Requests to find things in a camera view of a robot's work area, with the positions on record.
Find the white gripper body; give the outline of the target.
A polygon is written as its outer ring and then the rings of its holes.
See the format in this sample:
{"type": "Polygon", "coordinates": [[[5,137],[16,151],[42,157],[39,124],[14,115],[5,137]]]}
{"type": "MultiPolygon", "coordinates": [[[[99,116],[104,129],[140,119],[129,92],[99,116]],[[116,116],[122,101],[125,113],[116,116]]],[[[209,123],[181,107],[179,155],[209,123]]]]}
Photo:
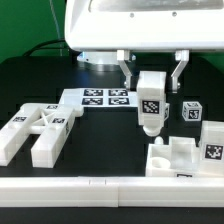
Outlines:
{"type": "Polygon", "coordinates": [[[222,51],[224,0],[67,0],[65,40],[80,51],[222,51]]]}

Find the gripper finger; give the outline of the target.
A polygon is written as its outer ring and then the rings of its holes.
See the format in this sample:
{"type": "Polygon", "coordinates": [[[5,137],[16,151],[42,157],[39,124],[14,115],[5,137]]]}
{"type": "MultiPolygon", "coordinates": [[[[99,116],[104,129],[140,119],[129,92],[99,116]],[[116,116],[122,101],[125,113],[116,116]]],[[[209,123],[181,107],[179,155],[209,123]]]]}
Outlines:
{"type": "Polygon", "coordinates": [[[175,60],[177,62],[177,66],[171,74],[171,82],[172,82],[172,92],[176,93],[179,88],[178,78],[181,75],[182,71],[186,67],[189,61],[189,51],[188,50],[178,50],[175,52],[175,60]]]}
{"type": "Polygon", "coordinates": [[[130,61],[130,51],[129,50],[118,50],[117,51],[117,61],[118,64],[126,77],[125,86],[127,89],[131,88],[131,77],[132,72],[128,67],[128,62],[130,61]]]}

